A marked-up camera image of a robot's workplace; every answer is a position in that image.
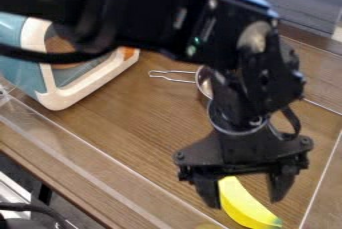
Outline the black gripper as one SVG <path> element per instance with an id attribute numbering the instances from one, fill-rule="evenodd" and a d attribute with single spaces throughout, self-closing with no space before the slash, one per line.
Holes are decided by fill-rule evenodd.
<path id="1" fill-rule="evenodd" d="M 308 152 L 314 143 L 300 134 L 300 122 L 290 107 L 280 110 L 294 132 L 280 132 L 270 117 L 260 123 L 236 127 L 224 117 L 214 102 L 207 115 L 212 131 L 200 140 L 173 153 L 177 177 L 195 185 L 196 192 L 210 208 L 220 208 L 218 180 L 231 175 L 264 173 L 272 203 L 283 200 L 295 176 L 308 168 Z"/>

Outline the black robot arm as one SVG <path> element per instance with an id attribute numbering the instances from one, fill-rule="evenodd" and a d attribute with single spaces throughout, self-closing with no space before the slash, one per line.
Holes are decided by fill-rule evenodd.
<path id="1" fill-rule="evenodd" d="M 0 42 L 4 57 L 67 64 L 128 46 L 206 66 L 212 131 L 175 152 L 179 178 L 212 208 L 227 176 L 266 174 L 270 200 L 284 198 L 314 143 L 270 122 L 280 112 L 300 124 L 290 105 L 303 97 L 306 79 L 266 0 L 0 0 L 0 13 L 49 21 L 75 46 L 71 53 L 44 53 Z"/>

